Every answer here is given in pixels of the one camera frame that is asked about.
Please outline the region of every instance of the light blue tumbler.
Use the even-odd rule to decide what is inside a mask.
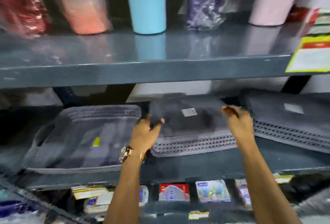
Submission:
[[[138,34],[157,34],[166,30],[165,0],[128,0],[133,31]]]

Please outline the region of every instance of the watch face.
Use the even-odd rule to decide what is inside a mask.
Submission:
[[[126,156],[127,156],[126,146],[124,146],[124,147],[122,147],[122,150],[120,151],[119,161],[123,162],[123,159]]]

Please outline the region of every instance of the hand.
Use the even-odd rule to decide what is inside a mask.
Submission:
[[[150,129],[150,118],[151,115],[147,115],[145,119],[140,119],[132,131],[130,147],[142,154],[145,154],[155,143],[160,128],[164,123],[162,118],[153,129]]]
[[[230,132],[236,139],[237,147],[243,152],[256,146],[253,119],[250,113],[237,106],[222,106]]]

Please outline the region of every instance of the watch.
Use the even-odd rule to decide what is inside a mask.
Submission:
[[[146,155],[138,153],[136,150],[132,149],[130,146],[124,146],[120,151],[119,161],[123,163],[129,155],[138,156],[142,162],[146,159]]]

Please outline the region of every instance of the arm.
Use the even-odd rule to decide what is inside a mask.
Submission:
[[[141,119],[132,131],[130,147],[144,155],[155,143],[160,128],[161,122],[150,129],[150,116]],[[139,155],[130,155],[125,160],[104,224],[138,224],[141,164]]]
[[[222,111],[243,154],[256,221],[259,224],[301,224],[257,147],[250,114],[235,106],[224,106]]]

